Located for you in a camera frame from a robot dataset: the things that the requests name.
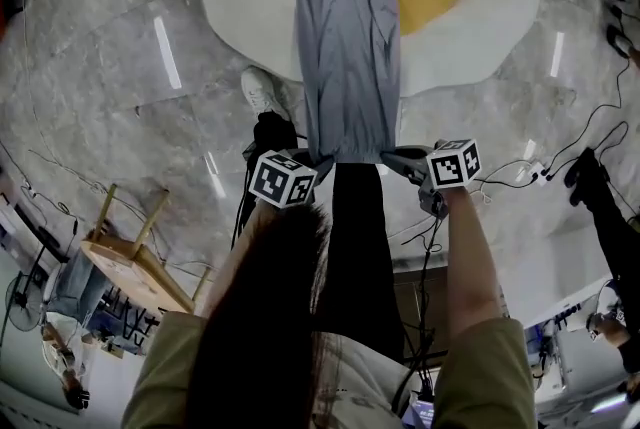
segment wooden chair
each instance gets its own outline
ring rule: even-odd
[[[193,313],[193,300],[143,244],[151,225],[169,197],[169,191],[163,192],[160,202],[145,221],[135,242],[131,242],[113,235],[100,234],[115,190],[116,186],[113,184],[91,237],[80,244],[82,251],[133,303],[152,314],[161,315],[163,310]]]

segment floor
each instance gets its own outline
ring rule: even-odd
[[[485,174],[522,158],[531,143],[533,156],[547,162],[577,137],[598,103],[617,98],[615,75],[625,63],[602,38],[603,1],[542,0],[536,23],[490,79],[402,101],[399,144],[474,137]],[[26,6],[0,43],[0,139],[38,192],[80,216],[80,232],[97,218],[101,186],[116,182],[121,197],[144,211],[169,189],[156,241],[162,257],[191,273],[171,269],[192,292],[204,269],[184,263],[218,268],[230,246],[244,179],[241,151],[254,124],[239,88],[248,61],[215,35],[199,0],[26,0]],[[628,24],[633,34],[633,22]],[[163,31],[180,84],[163,65]],[[560,59],[555,68],[554,53]],[[633,188],[640,177],[639,80],[633,69],[621,78],[624,108],[601,111],[583,140],[595,144],[618,121],[628,121],[629,135],[605,162],[634,207],[640,204]],[[290,110],[300,114],[301,86],[285,88]],[[0,160],[20,183],[4,154]],[[514,166],[494,178],[514,182],[518,172]],[[401,245],[429,224],[416,188],[382,173],[393,256],[417,256],[419,239]],[[331,178],[319,189],[321,202],[329,202],[330,190]],[[584,209],[567,203],[561,177],[545,187],[485,191],[490,205],[474,197],[499,267],[517,261],[518,250],[530,242],[589,224]],[[36,202],[48,228],[68,242],[73,220],[42,198]],[[122,204],[110,218],[127,237],[141,225]],[[445,228],[436,241],[446,250]]]

